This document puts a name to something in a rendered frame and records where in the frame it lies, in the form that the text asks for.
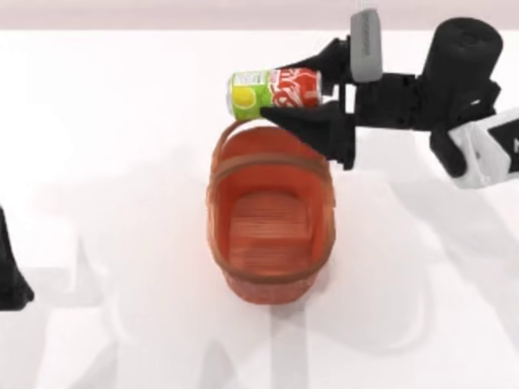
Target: basket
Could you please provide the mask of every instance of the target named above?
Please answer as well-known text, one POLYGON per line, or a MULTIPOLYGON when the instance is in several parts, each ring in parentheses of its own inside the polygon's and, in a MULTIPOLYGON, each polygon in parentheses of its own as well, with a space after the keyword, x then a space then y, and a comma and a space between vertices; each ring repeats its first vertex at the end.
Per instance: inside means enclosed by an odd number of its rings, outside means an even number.
POLYGON ((256 304, 300 298, 335 242, 328 162, 288 131, 221 135, 208 185, 208 241, 231 289, 256 304))

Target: lemon illustration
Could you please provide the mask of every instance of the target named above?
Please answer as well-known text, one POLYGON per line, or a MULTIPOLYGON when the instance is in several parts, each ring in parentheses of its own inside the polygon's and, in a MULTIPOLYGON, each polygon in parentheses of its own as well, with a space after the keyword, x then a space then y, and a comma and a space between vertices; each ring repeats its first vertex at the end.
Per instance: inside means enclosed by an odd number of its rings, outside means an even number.
POLYGON ((256 104, 256 94, 254 89, 249 87, 234 87, 233 92, 233 104, 235 107, 240 109, 249 109, 254 107, 256 104))

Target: orange basket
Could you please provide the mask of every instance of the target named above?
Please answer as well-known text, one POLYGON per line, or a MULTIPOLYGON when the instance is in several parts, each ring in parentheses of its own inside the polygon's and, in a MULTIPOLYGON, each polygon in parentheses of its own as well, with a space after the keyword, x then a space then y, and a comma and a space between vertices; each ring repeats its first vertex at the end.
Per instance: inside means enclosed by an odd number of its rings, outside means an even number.
POLYGON ((300 298, 335 242, 328 162, 288 131, 221 135, 208 185, 208 240, 228 285, 256 304, 300 298))

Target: soda can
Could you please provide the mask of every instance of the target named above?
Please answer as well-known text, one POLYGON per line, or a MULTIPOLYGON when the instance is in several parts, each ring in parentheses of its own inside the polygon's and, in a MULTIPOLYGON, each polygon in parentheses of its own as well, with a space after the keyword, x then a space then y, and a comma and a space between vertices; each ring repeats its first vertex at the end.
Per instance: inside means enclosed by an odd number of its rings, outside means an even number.
POLYGON ((227 89, 237 120, 260 118, 262 107, 316 107, 322 101, 321 74, 304 68, 234 73, 227 89))

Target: white background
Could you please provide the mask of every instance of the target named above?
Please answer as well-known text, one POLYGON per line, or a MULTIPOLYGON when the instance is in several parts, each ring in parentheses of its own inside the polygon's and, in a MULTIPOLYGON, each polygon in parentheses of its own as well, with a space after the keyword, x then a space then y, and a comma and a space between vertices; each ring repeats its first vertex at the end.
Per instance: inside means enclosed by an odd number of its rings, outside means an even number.
MULTIPOLYGON (((456 189, 426 135, 359 129, 301 301, 240 301, 212 261, 226 80, 344 35, 0 34, 0 203, 37 298, 0 314, 0 388, 519 387, 519 182, 456 189)), ((503 36, 498 110, 519 90, 503 36)), ((386 33, 384 69, 420 73, 430 39, 386 33)))

